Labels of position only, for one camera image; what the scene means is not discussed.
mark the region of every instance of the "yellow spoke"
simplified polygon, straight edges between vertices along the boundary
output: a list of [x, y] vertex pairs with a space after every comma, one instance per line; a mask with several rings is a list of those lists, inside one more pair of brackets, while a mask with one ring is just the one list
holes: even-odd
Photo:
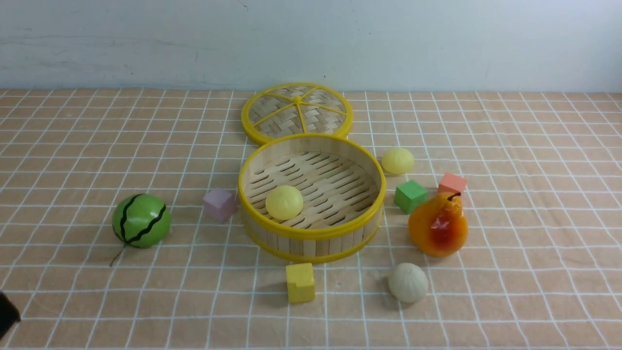
[[265, 96], [272, 96], [272, 97], [276, 97], [276, 98], [284, 98], [284, 99], [286, 99], [287, 101], [290, 101], [290, 102], [292, 101], [291, 97], [287, 97], [285, 95], [279, 95], [278, 93], [266, 92], [264, 95]]
[[298, 109], [298, 115], [300, 116], [300, 125], [302, 126], [302, 133], [307, 133], [307, 125], [305, 125], [305, 117], [302, 114], [302, 110], [300, 109], [300, 104], [296, 103], [296, 108]]
[[288, 109], [289, 107], [291, 107], [291, 106], [293, 106], [293, 105], [294, 105], [293, 103], [290, 103], [290, 104], [288, 104], [287, 106], [285, 106], [285, 107], [281, 107], [281, 108], [279, 108], [278, 110], [276, 110], [276, 111], [274, 111], [274, 112], [272, 112], [272, 113], [270, 113], [270, 114], [266, 115], [265, 117], [261, 118], [261, 119], [260, 119], [257, 123], [253, 124], [253, 128], [257, 127], [257, 125], [259, 125], [259, 124], [263, 123], [264, 121], [266, 121], [266, 120], [268, 120], [268, 119], [272, 118], [272, 117], [273, 117], [276, 113], [279, 113], [279, 112], [280, 112], [280, 111], [282, 111], [282, 110], [286, 110], [286, 109]]
[[312, 93], [313, 90], [315, 90], [315, 89], [317, 89], [317, 87], [312, 87], [311, 90], [309, 90], [309, 91], [305, 92], [304, 94], [302, 94], [302, 96], [300, 96], [300, 98], [302, 99], [302, 98], [305, 98], [305, 97], [309, 96], [309, 94]]
[[334, 108], [330, 108], [330, 107], [327, 107], [327, 106], [318, 105], [317, 103], [301, 102], [300, 104], [301, 105], [307, 105], [307, 106], [314, 106], [314, 107], [317, 107], [317, 108], [324, 108], [325, 110], [329, 110], [331, 112], [339, 113], [341, 115], [346, 115], [345, 112], [342, 112], [340, 110], [336, 110]]

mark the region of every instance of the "yellow rim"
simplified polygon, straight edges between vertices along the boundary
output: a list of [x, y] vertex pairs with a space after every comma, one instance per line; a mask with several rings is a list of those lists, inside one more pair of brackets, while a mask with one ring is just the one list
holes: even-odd
[[369, 241], [372, 240], [376, 236], [376, 232], [380, 228], [380, 220], [378, 220], [378, 225], [374, 228], [374, 230], [369, 235], [369, 237], [365, 238], [358, 245], [355, 245], [354, 247], [352, 247], [352, 248], [350, 248], [348, 250], [345, 250], [345, 251], [343, 251], [341, 253], [331, 254], [331, 255], [324, 255], [323, 257], [303, 257], [301, 255], [292, 255], [292, 254], [281, 252], [280, 250], [276, 250], [276, 249], [268, 246], [267, 244], [265, 244], [263, 241], [261, 241], [255, 235], [255, 233], [253, 231], [251, 231], [251, 229], [248, 228], [248, 225], [246, 224], [246, 221], [244, 221], [244, 227], [246, 228], [246, 231], [247, 231], [249, 237], [251, 238], [251, 240], [253, 240], [253, 242], [255, 242], [255, 244], [258, 245], [259, 248], [262, 248], [263, 250], [267, 251], [268, 253], [274, 255], [277, 258], [281, 258], [281, 259], [288, 260], [288, 261], [295, 262], [295, 263], [305, 263], [305, 262], [309, 262], [309, 263], [329, 263], [329, 262], [335, 262], [337, 260], [341, 260], [343, 258], [347, 258], [350, 255], [353, 255], [354, 253], [356, 253], [359, 250], [363, 249], [369, 243]]
[[[248, 198], [246, 198], [246, 195], [244, 193], [243, 178], [244, 178], [244, 174], [248, 170], [248, 166], [251, 163], [251, 161], [253, 161], [253, 159], [259, 153], [263, 152], [268, 147], [274, 146], [275, 144], [278, 144], [284, 141], [293, 140], [297, 138], [306, 138], [306, 137], [330, 138], [333, 140], [345, 142], [349, 144], [350, 146], [363, 152], [367, 157], [369, 157], [374, 162], [374, 165], [376, 166], [376, 170], [378, 171], [378, 174], [380, 174], [380, 179], [381, 179], [378, 197], [376, 198], [374, 203], [371, 205], [371, 207], [369, 207], [369, 209], [367, 209], [364, 213], [362, 213], [360, 216], [358, 216], [354, 220], [351, 220], [342, 225], [338, 225], [334, 227], [326, 227], [324, 229], [298, 229], [295, 227], [281, 225], [261, 215], [251, 205], [251, 203], [248, 201]], [[373, 218], [373, 216], [376, 215], [378, 210], [382, 208], [385, 194], [386, 194], [386, 179], [384, 178], [382, 167], [380, 166], [376, 158], [374, 158], [374, 156], [372, 156], [371, 153], [367, 152], [366, 149], [364, 149], [363, 147], [359, 146], [358, 144], [350, 140], [340, 138], [335, 135], [326, 135], [326, 134], [296, 134], [296, 135], [290, 135], [290, 136], [286, 136], [283, 138], [279, 138], [269, 143], [266, 143], [263, 146], [259, 147], [255, 152], [253, 152], [253, 154], [251, 154], [250, 157], [244, 162], [244, 165], [242, 166], [242, 169], [239, 172], [239, 178], [238, 178], [238, 197], [239, 197], [240, 204], [242, 205], [243, 209], [246, 210], [246, 212], [259, 225], [263, 226], [265, 229], [275, 232], [278, 235], [282, 235], [282, 236], [289, 237], [292, 239], [307, 239], [307, 240], [308, 239], [312, 239], [312, 240], [313, 239], [330, 239], [330, 238], [339, 237], [344, 234], [347, 234], [348, 232], [354, 231], [358, 229], [359, 227], [362, 227], [365, 224], [367, 224]]]
[[[346, 112], [342, 112], [342, 111], [337, 111], [334, 110], [330, 107], [325, 107], [325, 106], [320, 106], [320, 105], [316, 105], [314, 103], [303, 103], [304, 105], [312, 105], [312, 106], [320, 106], [322, 108], [326, 108], [327, 110], [330, 111], [334, 111], [335, 113], [339, 113], [345, 116], [345, 119], [343, 120], [343, 124], [339, 127], [339, 129], [337, 129], [334, 133], [332, 133], [331, 135], [337, 136], [339, 138], [345, 138], [348, 133], [350, 133], [350, 130], [352, 129], [352, 119], [353, 119], [353, 111], [352, 111], [352, 106], [350, 105], [349, 101], [339, 92], [334, 91], [333, 89], [329, 88], [329, 87], [325, 87], [323, 85], [317, 85], [317, 84], [313, 84], [313, 83], [304, 83], [304, 82], [294, 82], [294, 83], [285, 83], [285, 84], [280, 84], [280, 85], [276, 85], [273, 86], [271, 88], [267, 88], [261, 92], [256, 93], [255, 95], [253, 95], [248, 101], [246, 101], [246, 103], [244, 104], [244, 107], [242, 107], [242, 127], [244, 128], [244, 131], [246, 132], [246, 135], [248, 136], [249, 139], [251, 139], [253, 142], [255, 142], [258, 145], [263, 145], [266, 144], [268, 142], [274, 141], [274, 139], [268, 137], [265, 134], [260, 133], [259, 131], [257, 131], [257, 129], [255, 129], [255, 124], [257, 123], [251, 123], [251, 120], [249, 119], [249, 111], [251, 110], [251, 106], [253, 105], [253, 103], [255, 103], [255, 101], [263, 96], [274, 96], [274, 97], [282, 97], [285, 98], [287, 100], [290, 100], [292, 103], [287, 105], [284, 108], [288, 108], [291, 107], [293, 105], [296, 105], [298, 108], [298, 113], [300, 115], [300, 122], [301, 122], [301, 126], [302, 129], [304, 130], [304, 132], [306, 132], [306, 126], [305, 123], [303, 123], [304, 119], [302, 116], [302, 111], [300, 110], [300, 106], [298, 104], [294, 103], [294, 99], [289, 98], [287, 96], [280, 96], [280, 95], [275, 95], [273, 93], [270, 93], [273, 90], [277, 90], [280, 88], [284, 88], [284, 87], [291, 87], [291, 86], [306, 86], [306, 87], [311, 87], [311, 89], [309, 91], [307, 91], [303, 96], [306, 96], [307, 94], [309, 94], [310, 92], [312, 92], [313, 90], [316, 89], [322, 89], [325, 90], [326, 92], [330, 92], [332, 93], [334, 96], [336, 96], [339, 101], [343, 104]], [[270, 115], [265, 116], [261, 121], [267, 119], [268, 117], [271, 117], [272, 115], [278, 113], [277, 110], [273, 113], [271, 113]]]

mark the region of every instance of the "toy watermelon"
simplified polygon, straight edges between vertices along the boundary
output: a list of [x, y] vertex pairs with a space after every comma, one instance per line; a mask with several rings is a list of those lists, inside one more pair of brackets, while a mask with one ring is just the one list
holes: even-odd
[[128, 245], [149, 248], [163, 240], [169, 229], [170, 210], [162, 199], [146, 193], [125, 198], [113, 213], [113, 231], [123, 242], [123, 249], [110, 266]]

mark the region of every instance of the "green block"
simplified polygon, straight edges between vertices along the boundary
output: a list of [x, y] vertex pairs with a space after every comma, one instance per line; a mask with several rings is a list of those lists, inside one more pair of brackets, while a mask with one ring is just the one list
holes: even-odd
[[393, 203], [397, 205], [404, 214], [410, 214], [428, 198], [428, 191], [414, 180], [410, 180], [399, 185], [395, 189]]

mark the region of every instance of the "dark object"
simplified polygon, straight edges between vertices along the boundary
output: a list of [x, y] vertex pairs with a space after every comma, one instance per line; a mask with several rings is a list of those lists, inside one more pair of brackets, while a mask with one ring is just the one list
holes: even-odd
[[13, 324], [21, 322], [19, 310], [9, 301], [9, 298], [0, 291], [0, 339], [9, 332]]

